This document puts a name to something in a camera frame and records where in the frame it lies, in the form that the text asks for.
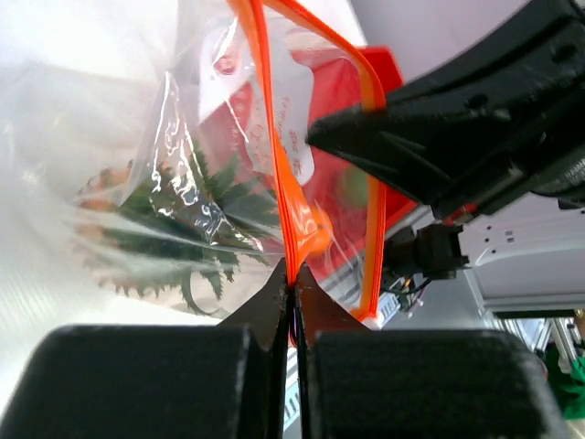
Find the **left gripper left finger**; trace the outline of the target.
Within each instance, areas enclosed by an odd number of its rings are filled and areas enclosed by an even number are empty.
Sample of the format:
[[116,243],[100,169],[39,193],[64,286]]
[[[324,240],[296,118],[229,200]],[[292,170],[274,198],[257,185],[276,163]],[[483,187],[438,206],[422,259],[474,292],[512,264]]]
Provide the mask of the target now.
[[279,438],[285,266],[214,326],[68,326],[34,351],[4,438]]

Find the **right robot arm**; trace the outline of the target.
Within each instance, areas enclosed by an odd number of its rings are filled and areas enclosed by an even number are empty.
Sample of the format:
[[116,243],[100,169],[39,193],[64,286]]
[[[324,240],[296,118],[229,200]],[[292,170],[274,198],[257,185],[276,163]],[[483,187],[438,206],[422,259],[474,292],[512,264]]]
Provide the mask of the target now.
[[389,273],[450,273],[459,243],[501,317],[584,305],[584,9],[530,1],[483,40],[388,94],[312,123],[307,141],[430,208],[388,243]]

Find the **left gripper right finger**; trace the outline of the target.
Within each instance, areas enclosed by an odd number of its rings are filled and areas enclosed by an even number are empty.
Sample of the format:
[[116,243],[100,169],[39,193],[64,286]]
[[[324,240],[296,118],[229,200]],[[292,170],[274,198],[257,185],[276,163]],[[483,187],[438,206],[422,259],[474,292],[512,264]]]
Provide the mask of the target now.
[[298,273],[305,438],[566,438],[538,358],[493,329],[372,330]]

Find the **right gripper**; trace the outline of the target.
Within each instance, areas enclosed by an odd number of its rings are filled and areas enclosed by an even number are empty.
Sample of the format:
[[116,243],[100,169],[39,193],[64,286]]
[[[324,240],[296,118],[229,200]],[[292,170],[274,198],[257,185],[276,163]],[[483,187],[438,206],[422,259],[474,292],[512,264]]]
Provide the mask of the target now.
[[584,10],[531,1],[457,58],[356,105],[318,132],[360,121],[395,156],[378,179],[437,220],[492,216],[527,193],[584,204]]

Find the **toy orange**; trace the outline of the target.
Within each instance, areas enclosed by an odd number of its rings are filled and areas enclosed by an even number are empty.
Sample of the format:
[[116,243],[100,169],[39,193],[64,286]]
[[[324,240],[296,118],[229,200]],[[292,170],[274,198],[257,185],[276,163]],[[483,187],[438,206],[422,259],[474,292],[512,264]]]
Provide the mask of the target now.
[[307,235],[302,254],[319,257],[325,253],[334,240],[332,221],[327,212],[317,205],[311,206],[311,218],[307,222]]

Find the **toy pineapple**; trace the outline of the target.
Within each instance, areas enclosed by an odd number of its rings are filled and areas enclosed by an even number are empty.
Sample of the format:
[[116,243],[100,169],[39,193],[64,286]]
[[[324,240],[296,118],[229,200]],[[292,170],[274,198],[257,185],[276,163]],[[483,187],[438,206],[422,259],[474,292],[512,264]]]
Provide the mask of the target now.
[[211,171],[197,149],[183,165],[159,165],[123,202],[113,192],[129,182],[133,165],[103,169],[80,191],[84,266],[117,293],[146,298],[174,289],[188,311],[225,316],[197,303],[192,281],[202,278],[222,299],[242,258],[270,266],[263,244],[280,224],[274,191],[259,177],[239,182],[239,169],[232,156]]

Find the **clear zip top bag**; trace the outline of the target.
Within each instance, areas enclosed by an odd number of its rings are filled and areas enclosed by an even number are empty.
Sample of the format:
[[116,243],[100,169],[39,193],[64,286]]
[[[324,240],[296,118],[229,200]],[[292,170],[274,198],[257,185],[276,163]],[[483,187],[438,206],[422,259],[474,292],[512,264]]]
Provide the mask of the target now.
[[368,320],[385,189],[306,136],[383,102],[363,49],[295,1],[4,1],[2,305],[219,320],[307,269]]

